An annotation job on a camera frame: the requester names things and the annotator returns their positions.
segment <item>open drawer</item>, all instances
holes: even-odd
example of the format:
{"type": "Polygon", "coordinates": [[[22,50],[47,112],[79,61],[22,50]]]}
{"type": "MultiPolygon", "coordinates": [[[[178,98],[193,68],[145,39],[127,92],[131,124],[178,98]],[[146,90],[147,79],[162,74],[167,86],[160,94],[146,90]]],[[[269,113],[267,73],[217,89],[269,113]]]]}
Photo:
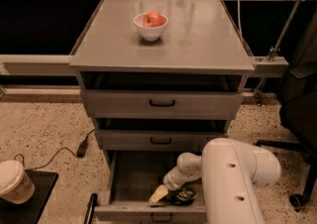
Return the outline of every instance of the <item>open drawer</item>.
{"type": "Polygon", "coordinates": [[[191,205],[174,206],[162,199],[155,207],[149,198],[181,153],[116,152],[106,192],[106,202],[95,208],[100,221],[206,222],[201,180],[188,186],[198,192],[191,205]]]}

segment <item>red apple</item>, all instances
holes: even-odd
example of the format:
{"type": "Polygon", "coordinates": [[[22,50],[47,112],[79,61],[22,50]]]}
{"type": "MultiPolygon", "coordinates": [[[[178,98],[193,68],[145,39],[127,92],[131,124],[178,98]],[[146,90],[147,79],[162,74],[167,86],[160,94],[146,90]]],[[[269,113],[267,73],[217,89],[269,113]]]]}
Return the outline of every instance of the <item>red apple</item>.
{"type": "Polygon", "coordinates": [[[165,18],[158,12],[147,13],[143,19],[144,27],[158,27],[165,23],[165,18]]]}

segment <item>black cable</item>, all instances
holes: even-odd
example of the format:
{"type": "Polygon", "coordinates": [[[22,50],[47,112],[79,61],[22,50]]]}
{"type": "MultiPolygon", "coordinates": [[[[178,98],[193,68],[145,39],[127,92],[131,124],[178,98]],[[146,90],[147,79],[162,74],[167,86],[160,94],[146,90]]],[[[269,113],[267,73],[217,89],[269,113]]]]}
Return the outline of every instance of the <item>black cable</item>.
{"type": "Polygon", "coordinates": [[[77,149],[77,153],[76,153],[76,155],[77,155],[79,158],[84,158],[84,157],[85,157],[86,152],[87,152],[87,148],[88,148],[88,137],[89,137],[89,135],[90,135],[93,131],[94,131],[94,129],[91,130],[91,131],[87,134],[86,138],[80,143],[80,145],[79,145],[79,147],[78,147],[78,149],[77,149]]]}
{"type": "MultiPolygon", "coordinates": [[[[93,129],[93,130],[91,130],[89,133],[87,133],[86,138],[85,138],[82,142],[87,141],[89,135],[90,135],[93,131],[95,131],[95,130],[96,130],[96,129],[93,129]]],[[[78,157],[71,149],[64,147],[64,148],[58,149],[57,152],[53,155],[53,157],[49,160],[49,162],[48,162],[47,164],[45,164],[45,165],[43,165],[43,166],[40,166],[40,167],[36,167],[36,168],[26,168],[26,170],[35,170],[35,169],[45,168],[46,166],[48,166],[48,165],[52,162],[52,160],[55,158],[55,156],[56,156],[60,151],[62,151],[62,150],[68,150],[68,151],[69,151],[72,155],[74,155],[76,158],[80,159],[80,157],[78,157]]],[[[14,157],[14,160],[16,160],[18,156],[20,156],[20,157],[22,158],[22,165],[23,165],[23,167],[24,167],[24,166],[25,166],[25,162],[24,162],[24,156],[23,156],[22,154],[16,155],[16,156],[14,157]]]]}

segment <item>paper cup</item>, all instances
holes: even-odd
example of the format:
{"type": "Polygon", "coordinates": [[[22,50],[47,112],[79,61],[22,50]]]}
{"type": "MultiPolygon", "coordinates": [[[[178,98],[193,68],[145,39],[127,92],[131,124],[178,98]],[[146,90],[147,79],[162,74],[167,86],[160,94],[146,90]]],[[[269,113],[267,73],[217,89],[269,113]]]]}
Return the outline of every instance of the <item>paper cup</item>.
{"type": "Polygon", "coordinates": [[[0,164],[0,197],[15,204],[28,201],[35,187],[18,161],[0,164]]]}

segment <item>cup lid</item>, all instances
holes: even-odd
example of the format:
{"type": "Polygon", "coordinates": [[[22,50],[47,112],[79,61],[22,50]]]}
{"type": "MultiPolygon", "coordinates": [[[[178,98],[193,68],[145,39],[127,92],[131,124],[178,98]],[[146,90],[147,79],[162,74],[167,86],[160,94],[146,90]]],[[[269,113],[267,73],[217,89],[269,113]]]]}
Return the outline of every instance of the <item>cup lid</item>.
{"type": "Polygon", "coordinates": [[[18,161],[5,161],[0,164],[0,195],[21,179],[22,165],[18,161]]]}

